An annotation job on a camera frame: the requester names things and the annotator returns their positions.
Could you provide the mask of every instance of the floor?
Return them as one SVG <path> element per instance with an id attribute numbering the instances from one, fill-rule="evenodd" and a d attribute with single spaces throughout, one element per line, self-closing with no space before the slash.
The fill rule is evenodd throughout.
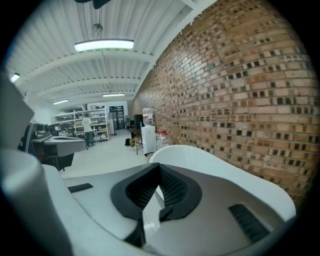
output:
<path id="1" fill-rule="evenodd" d="M 98 142 L 88 150 L 74 154 L 72 166 L 60 171 L 62 178 L 99 175 L 121 171 L 148 163 L 143 149 L 133 151 L 135 147 L 125 146 L 125 140 L 131 138 L 127 130 L 118 130 L 109 141 Z M 155 193 L 143 211 L 145 238 L 148 240 L 159 228 L 159 211 L 164 208 L 164 201 Z"/>

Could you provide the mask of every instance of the wall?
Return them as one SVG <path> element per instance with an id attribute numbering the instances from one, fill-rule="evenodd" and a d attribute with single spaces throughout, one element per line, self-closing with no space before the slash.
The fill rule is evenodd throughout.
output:
<path id="1" fill-rule="evenodd" d="M 91 109 L 91 106 L 103 106 L 103 105 L 105 106 L 107 112 L 109 112 L 109 107 L 113 107 L 113 106 L 123 106 L 124 115 L 125 115 L 125 116 L 128 115 L 128 105 L 127 105 L 127 101 L 126 101 L 126 100 L 88 103 L 88 104 L 87 104 L 87 107 L 88 107 L 88 110 L 90 110 L 90 109 Z"/>
<path id="2" fill-rule="evenodd" d="M 163 52 L 133 101 L 172 144 L 278 184 L 296 206 L 319 157 L 318 81 L 294 30 L 261 0 L 218 0 Z"/>
<path id="3" fill-rule="evenodd" d="M 127 101 L 127 106 L 128 106 L 128 116 L 131 120 L 134 119 L 134 103 L 132 100 Z"/>
<path id="4" fill-rule="evenodd" d="M 36 95 L 29 94 L 24 98 L 24 101 L 34 112 L 31 120 L 37 123 L 51 125 L 53 116 L 64 113 Z"/>

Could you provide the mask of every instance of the black grille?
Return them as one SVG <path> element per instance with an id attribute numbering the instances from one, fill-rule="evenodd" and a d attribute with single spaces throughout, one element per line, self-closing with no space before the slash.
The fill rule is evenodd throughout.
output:
<path id="1" fill-rule="evenodd" d="M 163 169 L 160 170 L 160 175 L 159 186 L 163 193 L 164 205 L 167 207 L 180 202 L 188 192 L 187 185 Z"/>
<path id="2" fill-rule="evenodd" d="M 159 172 L 153 169 L 129 184 L 126 195 L 143 211 L 156 191 L 158 180 Z"/>
<path id="3" fill-rule="evenodd" d="M 82 190 L 87 190 L 87 189 L 91 189 L 94 186 L 92 186 L 90 183 L 85 183 L 85 184 L 80 184 L 80 185 L 75 185 L 75 186 L 68 186 L 68 190 L 70 191 L 70 193 L 75 193 L 75 192 L 79 192 Z"/>
<path id="4" fill-rule="evenodd" d="M 229 210 L 252 243 L 259 241 L 270 233 L 243 204 L 230 206 Z"/>

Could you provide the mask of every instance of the fluorescent light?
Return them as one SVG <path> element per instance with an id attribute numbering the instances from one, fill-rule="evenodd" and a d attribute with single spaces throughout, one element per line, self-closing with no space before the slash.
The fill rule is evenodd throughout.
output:
<path id="1" fill-rule="evenodd" d="M 14 75 L 10 78 L 10 82 L 14 83 L 20 77 L 20 74 L 14 73 Z"/>
<path id="2" fill-rule="evenodd" d="M 68 99 L 64 99 L 64 100 L 60 100 L 60 101 L 54 102 L 52 104 L 56 105 L 56 104 L 60 104 L 60 103 L 68 102 L 68 101 L 69 101 Z"/>
<path id="3" fill-rule="evenodd" d="M 77 42 L 73 47 L 76 52 L 105 48 L 132 49 L 134 41 L 127 39 L 99 39 Z"/>
<path id="4" fill-rule="evenodd" d="M 125 96 L 124 93 L 119 94 L 103 94 L 102 97 Z"/>

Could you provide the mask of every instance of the door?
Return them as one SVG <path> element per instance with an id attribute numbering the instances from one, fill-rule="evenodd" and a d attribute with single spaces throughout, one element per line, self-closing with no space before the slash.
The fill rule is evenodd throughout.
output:
<path id="1" fill-rule="evenodd" d="M 123 111 L 118 111 L 116 112 L 117 114 L 117 122 L 118 122 L 118 129 L 125 129 L 126 124 L 125 124 L 125 115 Z"/>
<path id="2" fill-rule="evenodd" d="M 118 126 L 118 121 L 117 121 L 117 112 L 111 112 L 112 114 L 112 119 L 113 119 L 113 128 L 114 130 L 118 130 L 119 126 Z"/>
<path id="3" fill-rule="evenodd" d="M 110 106 L 109 107 L 110 114 L 113 119 L 113 128 L 114 130 L 125 129 L 125 115 L 124 115 L 124 107 L 123 106 Z"/>

